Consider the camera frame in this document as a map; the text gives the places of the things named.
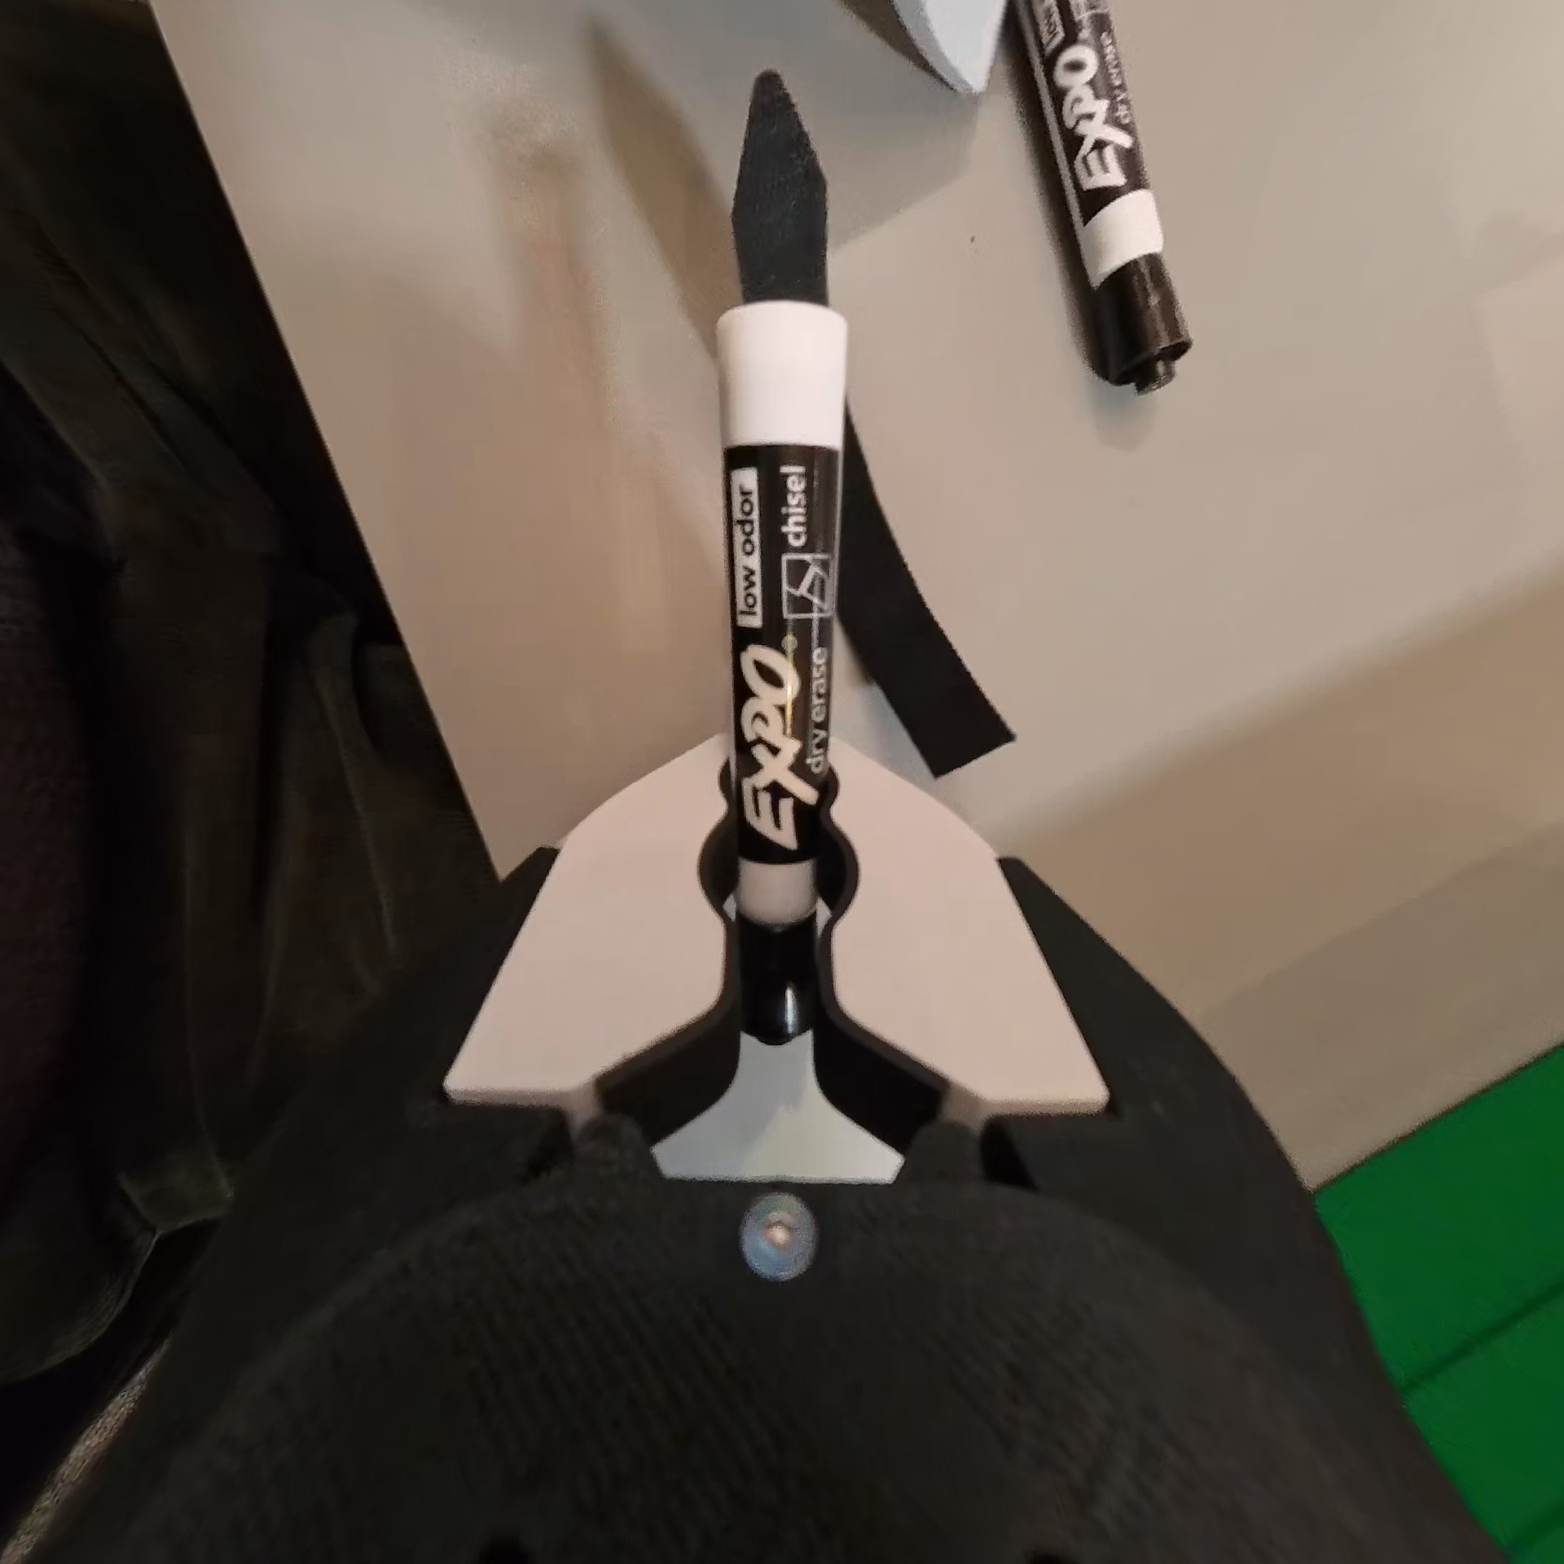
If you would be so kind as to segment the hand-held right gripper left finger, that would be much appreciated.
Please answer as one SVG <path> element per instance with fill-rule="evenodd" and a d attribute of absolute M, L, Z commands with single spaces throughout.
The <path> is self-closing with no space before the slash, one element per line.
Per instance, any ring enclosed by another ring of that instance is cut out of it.
<path fill-rule="evenodd" d="M 724 747 L 695 747 L 556 852 L 451 1064 L 456 1104 L 690 1124 L 740 1062 Z"/>

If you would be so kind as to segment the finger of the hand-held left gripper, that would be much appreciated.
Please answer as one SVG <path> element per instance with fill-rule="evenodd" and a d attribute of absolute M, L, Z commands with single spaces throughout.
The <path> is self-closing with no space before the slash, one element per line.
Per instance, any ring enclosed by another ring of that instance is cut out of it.
<path fill-rule="evenodd" d="M 995 69 L 1008 5 L 892 2 L 922 61 L 956 91 L 982 95 Z"/>

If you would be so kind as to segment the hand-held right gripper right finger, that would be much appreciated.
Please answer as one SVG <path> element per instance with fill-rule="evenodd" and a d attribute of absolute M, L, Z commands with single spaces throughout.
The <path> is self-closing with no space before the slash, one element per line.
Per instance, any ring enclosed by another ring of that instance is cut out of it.
<path fill-rule="evenodd" d="M 828 1101 L 857 1124 L 1101 1113 L 1105 1078 L 987 841 L 865 756 L 833 765 L 845 881 L 820 946 Z"/>

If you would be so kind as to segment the black dry erase marker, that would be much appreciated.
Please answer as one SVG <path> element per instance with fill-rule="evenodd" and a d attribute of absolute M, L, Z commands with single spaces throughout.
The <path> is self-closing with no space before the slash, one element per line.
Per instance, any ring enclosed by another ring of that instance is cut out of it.
<path fill-rule="evenodd" d="M 815 1008 L 849 328 L 823 304 L 745 304 L 716 348 L 740 984 L 745 1029 L 784 1044 Z"/>
<path fill-rule="evenodd" d="M 1111 5 L 1018 2 L 1017 19 L 1086 273 L 1103 379 L 1153 392 L 1175 378 L 1191 333 Z"/>

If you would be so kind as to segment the person's torso in black sweater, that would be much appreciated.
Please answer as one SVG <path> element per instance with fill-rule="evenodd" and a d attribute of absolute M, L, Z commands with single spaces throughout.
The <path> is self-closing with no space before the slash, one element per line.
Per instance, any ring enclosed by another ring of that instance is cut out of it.
<path fill-rule="evenodd" d="M 2 5 L 2 1385 L 495 885 L 142 2 Z"/>

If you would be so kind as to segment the green plastic bin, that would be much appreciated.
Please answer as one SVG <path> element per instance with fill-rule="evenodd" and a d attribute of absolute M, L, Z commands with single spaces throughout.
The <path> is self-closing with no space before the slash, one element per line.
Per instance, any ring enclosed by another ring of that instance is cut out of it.
<path fill-rule="evenodd" d="M 1563 1559 L 1563 1047 L 1316 1192 L 1419 1432 L 1513 1562 Z"/>

